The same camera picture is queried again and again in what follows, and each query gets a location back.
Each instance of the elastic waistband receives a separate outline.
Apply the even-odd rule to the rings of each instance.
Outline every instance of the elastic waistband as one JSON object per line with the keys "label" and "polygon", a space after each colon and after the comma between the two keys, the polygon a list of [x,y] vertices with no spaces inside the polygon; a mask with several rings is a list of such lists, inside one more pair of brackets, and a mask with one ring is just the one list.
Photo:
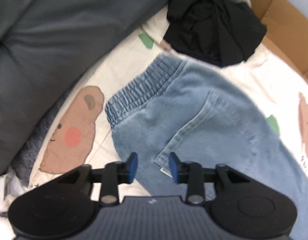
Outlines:
{"label": "elastic waistband", "polygon": [[184,64],[181,63],[181,59],[162,53],[142,74],[113,95],[105,107],[111,128],[144,107],[152,97],[162,94],[183,69]]}

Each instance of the brown printed figure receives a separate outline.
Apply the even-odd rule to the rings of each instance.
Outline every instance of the brown printed figure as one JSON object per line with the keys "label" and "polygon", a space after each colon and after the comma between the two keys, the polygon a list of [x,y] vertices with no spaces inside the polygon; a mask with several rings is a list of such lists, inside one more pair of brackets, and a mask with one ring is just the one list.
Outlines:
{"label": "brown printed figure", "polygon": [[302,142],[305,144],[305,152],[308,157],[308,104],[302,93],[299,93],[298,118]]}
{"label": "brown printed figure", "polygon": [[40,171],[65,173],[85,163],[93,148],[95,121],[103,104],[99,87],[88,86],[78,92],[47,145]]}

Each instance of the black cloth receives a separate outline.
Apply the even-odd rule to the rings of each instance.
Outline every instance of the black cloth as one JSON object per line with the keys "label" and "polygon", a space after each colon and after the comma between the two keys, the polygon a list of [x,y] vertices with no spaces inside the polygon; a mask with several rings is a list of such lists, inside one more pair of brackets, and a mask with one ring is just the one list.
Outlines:
{"label": "black cloth", "polygon": [[169,0],[167,20],[173,49],[216,66],[246,61],[266,34],[246,3],[229,0]]}

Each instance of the denim fabric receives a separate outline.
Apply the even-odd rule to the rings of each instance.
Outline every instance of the denim fabric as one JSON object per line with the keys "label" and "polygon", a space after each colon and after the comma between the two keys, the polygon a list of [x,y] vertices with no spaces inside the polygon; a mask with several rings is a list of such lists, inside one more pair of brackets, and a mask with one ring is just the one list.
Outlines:
{"label": "denim fabric", "polygon": [[105,110],[118,155],[139,154],[136,179],[152,195],[185,195],[161,171],[172,151],[207,168],[226,163],[291,198],[291,237],[308,240],[308,179],[249,98],[206,64],[161,54]]}

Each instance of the gray fluffy fabric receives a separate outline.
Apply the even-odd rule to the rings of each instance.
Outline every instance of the gray fluffy fabric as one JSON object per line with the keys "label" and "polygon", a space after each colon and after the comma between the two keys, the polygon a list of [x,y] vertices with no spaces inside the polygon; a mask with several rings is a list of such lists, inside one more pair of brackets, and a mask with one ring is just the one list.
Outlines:
{"label": "gray fluffy fabric", "polygon": [[80,78],[73,82],[70,88],[65,91],[64,94],[62,94],[61,97],[56,101],[56,103],[45,113],[45,115],[34,128],[34,131],[28,140],[24,143],[22,148],[14,157],[12,161],[12,167],[23,186],[28,186],[30,174],[36,157],[42,147],[44,138],[64,101],[79,79]]}

